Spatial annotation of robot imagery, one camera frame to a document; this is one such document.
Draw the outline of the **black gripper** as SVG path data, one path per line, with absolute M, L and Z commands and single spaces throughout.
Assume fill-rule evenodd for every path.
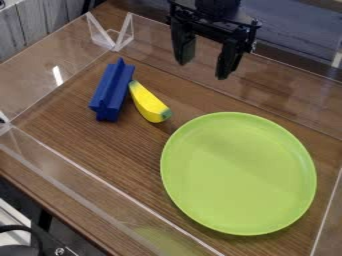
M 195 56 L 197 36 L 223 43 L 215 76 L 225 80 L 237 70 L 244 52 L 257 45 L 262 23 L 241 8 L 242 0 L 169 0 L 174 56 L 186 65 Z

